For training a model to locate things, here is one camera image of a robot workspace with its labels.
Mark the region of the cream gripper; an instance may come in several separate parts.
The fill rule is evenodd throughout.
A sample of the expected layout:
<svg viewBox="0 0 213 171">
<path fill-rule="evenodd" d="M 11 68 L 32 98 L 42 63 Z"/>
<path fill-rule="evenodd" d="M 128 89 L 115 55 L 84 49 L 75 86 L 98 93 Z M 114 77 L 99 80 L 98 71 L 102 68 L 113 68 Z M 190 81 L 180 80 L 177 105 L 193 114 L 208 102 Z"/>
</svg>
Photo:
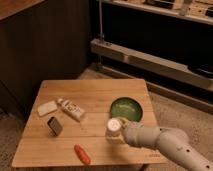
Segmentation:
<svg viewBox="0 0 213 171">
<path fill-rule="evenodd" d="M 120 135 L 118 137 L 107 137 L 106 133 L 105 133 L 106 140 L 111 144 L 124 144 L 124 140 L 123 140 L 121 131 L 120 131 Z"/>
</svg>

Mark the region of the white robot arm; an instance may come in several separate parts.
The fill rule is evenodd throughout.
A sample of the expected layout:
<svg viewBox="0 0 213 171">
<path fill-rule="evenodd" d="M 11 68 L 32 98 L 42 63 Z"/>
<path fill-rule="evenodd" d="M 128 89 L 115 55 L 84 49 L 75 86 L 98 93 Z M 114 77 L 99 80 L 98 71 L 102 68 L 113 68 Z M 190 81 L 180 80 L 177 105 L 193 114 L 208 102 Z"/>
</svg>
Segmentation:
<svg viewBox="0 0 213 171">
<path fill-rule="evenodd" d="M 213 171 L 213 162 L 189 144 L 187 134 L 181 129 L 146 126 L 125 118 L 111 118 L 107 122 L 105 136 L 112 144 L 158 150 L 188 171 Z"/>
</svg>

